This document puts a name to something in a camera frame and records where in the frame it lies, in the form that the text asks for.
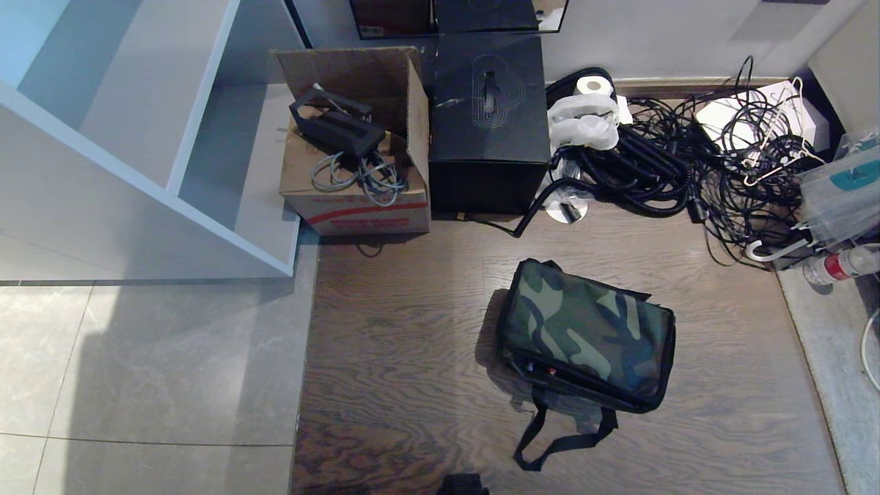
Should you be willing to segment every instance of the toilet paper roll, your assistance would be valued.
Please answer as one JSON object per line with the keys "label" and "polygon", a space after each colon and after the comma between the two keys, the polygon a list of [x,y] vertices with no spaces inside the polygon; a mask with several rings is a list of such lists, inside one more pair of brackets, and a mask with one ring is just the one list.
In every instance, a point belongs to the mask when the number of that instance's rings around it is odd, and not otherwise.
{"label": "toilet paper roll", "polygon": [[577,79],[575,94],[598,93],[604,94],[605,96],[611,96],[611,92],[611,82],[602,76],[586,76]]}

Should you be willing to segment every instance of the gray tile floor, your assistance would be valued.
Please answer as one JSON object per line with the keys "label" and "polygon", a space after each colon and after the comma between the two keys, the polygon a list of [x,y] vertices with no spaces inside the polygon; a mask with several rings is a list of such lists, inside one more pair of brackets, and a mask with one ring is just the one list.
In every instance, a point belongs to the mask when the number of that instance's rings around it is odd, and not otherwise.
{"label": "gray tile floor", "polygon": [[317,269],[0,286],[0,493],[286,493]]}

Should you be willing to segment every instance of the wood grain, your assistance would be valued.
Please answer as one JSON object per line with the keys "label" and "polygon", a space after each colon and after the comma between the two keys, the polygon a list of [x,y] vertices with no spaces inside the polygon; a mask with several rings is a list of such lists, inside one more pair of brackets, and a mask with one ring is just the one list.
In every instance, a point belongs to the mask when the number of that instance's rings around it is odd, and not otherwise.
{"label": "wood grain", "polygon": [[[498,303],[529,256],[651,292],[678,317],[663,405],[621,413],[597,448],[541,473],[511,459],[534,406],[493,354]],[[592,204],[574,225],[540,213],[521,240],[434,222],[381,247],[324,245],[301,403],[296,493],[433,494],[474,471],[493,495],[843,492],[775,276],[712,263],[685,215]],[[578,399],[553,409],[527,458],[598,419]]]}

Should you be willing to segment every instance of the tile grout line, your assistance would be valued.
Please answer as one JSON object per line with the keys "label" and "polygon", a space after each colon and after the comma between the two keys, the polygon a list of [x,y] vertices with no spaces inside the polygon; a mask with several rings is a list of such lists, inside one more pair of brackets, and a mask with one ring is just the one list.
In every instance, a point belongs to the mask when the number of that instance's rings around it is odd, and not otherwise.
{"label": "tile grout line", "polygon": [[85,321],[85,313],[89,310],[89,302],[92,301],[92,293],[95,290],[95,283],[89,287],[89,296],[85,298],[83,305],[83,313],[79,315],[79,324],[77,325],[77,333],[73,336],[73,345],[70,346],[70,354],[67,356],[67,364],[64,366],[64,374],[61,377],[61,385],[58,387],[58,396],[55,398],[55,407],[52,408],[52,417],[49,419],[49,428],[46,431],[46,442],[43,443],[43,451],[40,453],[40,462],[37,464],[37,477],[33,479],[32,495],[37,492],[37,481],[40,480],[40,472],[43,469],[43,458],[46,457],[46,447],[49,445],[49,433],[52,432],[52,424],[55,422],[55,413],[58,411],[58,403],[61,401],[61,393],[64,390],[64,381],[67,379],[67,373],[70,371],[70,361],[73,359],[73,352],[77,348],[77,340],[79,340],[79,332],[83,329],[83,321]]}
{"label": "tile grout line", "polygon": [[46,439],[46,440],[67,440],[94,443],[113,443],[125,445],[156,445],[166,447],[294,447],[294,443],[187,443],[187,442],[149,442],[149,441],[129,441],[129,440],[97,440],[97,439],[78,439],[71,437],[56,437],[53,435],[28,435],[26,433],[0,433],[0,436],[23,437],[27,439]]}

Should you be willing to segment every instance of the black strap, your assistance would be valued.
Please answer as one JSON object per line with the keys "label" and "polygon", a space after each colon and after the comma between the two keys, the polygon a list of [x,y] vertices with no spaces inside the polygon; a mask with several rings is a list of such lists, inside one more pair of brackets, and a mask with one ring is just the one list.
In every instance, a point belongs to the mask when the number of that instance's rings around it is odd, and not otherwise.
{"label": "black strap", "polygon": [[535,440],[535,437],[538,436],[538,433],[541,431],[541,428],[544,427],[544,420],[547,415],[547,404],[544,400],[544,389],[539,387],[532,387],[532,400],[535,402],[535,406],[538,408],[538,414],[535,415],[535,418],[532,420],[532,423],[528,428],[525,429],[525,433],[523,433],[523,438],[520,439],[519,445],[517,445],[517,451],[513,454],[513,459],[519,464],[519,467],[523,469],[523,471],[540,471],[541,467],[544,465],[544,461],[547,460],[547,457],[550,454],[555,454],[557,452],[565,452],[566,450],[577,450],[579,448],[592,448],[597,445],[602,439],[611,434],[612,430],[617,428],[617,413],[614,412],[613,409],[608,409],[606,407],[602,408],[602,422],[599,423],[599,428],[595,433],[585,433],[583,435],[571,435],[568,437],[562,437],[553,441],[550,444],[550,447],[544,451],[538,459],[534,461],[528,462],[523,459],[523,450],[532,440]]}

